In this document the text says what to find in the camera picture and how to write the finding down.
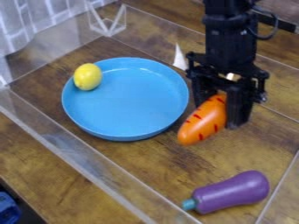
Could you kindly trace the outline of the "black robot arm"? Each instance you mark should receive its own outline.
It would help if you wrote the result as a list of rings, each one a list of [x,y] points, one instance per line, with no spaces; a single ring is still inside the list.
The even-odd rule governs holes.
[[[258,41],[272,36],[258,34],[258,15],[267,13],[258,1],[203,0],[206,52],[186,54],[195,104],[200,106],[224,91],[228,129],[247,123],[252,105],[267,100],[270,73],[255,65],[255,59]]]

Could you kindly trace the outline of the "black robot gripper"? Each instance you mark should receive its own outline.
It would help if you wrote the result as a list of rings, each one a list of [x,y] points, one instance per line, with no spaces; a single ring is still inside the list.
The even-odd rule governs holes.
[[[195,106],[199,107],[220,90],[227,93],[227,124],[231,130],[242,126],[250,118],[254,102],[267,100],[266,81],[270,74],[254,63],[230,69],[216,68],[203,53],[188,52],[187,78]]]

